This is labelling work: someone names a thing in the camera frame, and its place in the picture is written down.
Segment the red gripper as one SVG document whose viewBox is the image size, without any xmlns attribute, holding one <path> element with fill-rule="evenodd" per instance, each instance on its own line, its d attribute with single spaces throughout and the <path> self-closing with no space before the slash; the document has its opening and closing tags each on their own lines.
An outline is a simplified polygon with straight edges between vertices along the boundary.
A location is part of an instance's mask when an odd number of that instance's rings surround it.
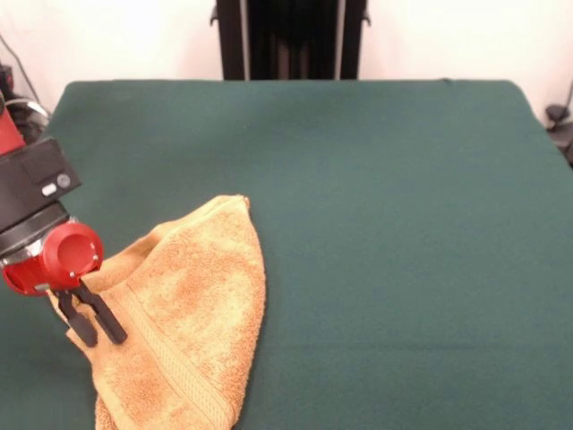
<svg viewBox="0 0 573 430">
<path fill-rule="evenodd" d="M 87 347 L 98 344 L 98 334 L 90 319 L 77 311 L 73 299 L 88 305 L 115 345 L 127 340 L 127 333 L 103 298 L 92 292 L 81 277 L 100 268 L 103 245 L 88 225 L 66 221 L 20 250 L 2 258 L 6 284 L 26 297 L 41 297 L 49 290 L 69 327 Z"/>
</svg>

